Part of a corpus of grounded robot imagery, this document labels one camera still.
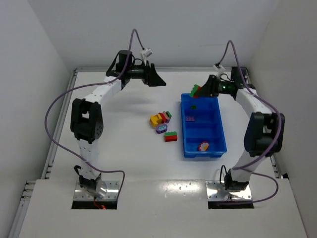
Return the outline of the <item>red flower lego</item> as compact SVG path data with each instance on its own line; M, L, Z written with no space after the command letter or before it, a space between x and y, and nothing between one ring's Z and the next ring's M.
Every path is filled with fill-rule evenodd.
M201 142L198 146L199 151L207 151L208 148L209 148L209 143L207 141Z

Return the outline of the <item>purple flower lego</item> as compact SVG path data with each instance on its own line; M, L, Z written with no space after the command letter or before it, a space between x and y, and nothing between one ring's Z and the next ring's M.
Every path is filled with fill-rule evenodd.
M156 127L156 133L157 134L165 133L165 132L167 132L167 129L168 129L168 125L166 123L159 124Z

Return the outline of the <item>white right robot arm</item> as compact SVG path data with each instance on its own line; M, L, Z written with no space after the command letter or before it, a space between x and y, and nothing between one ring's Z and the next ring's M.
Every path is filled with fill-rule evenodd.
M194 90L195 97L230 95L246 112L249 122L244 135L244 152L224 176L224 188L239 192L249 185L250 177L260 163L281 150L285 116L261 99L247 83L246 68L232 67L230 80L210 75L207 82Z

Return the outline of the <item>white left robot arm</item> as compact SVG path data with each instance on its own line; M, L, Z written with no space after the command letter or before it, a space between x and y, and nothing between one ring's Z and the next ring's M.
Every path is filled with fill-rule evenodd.
M70 129L83 158L82 165L75 166L74 169L81 187L93 197L100 197L106 191L102 174L95 169L99 157L99 138L104 130L102 107L131 79L140 79L150 87L166 85L157 74L154 64L148 61L152 53L151 49L144 48L141 51L141 64L136 65L133 54L120 50L106 71L105 84L72 103Z

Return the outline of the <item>purple curved lego brick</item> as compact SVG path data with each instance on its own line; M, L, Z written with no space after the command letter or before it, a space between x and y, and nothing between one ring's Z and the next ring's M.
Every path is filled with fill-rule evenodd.
M185 117L185 121L187 121L187 122L195 122L196 120L195 120L194 116L186 116Z

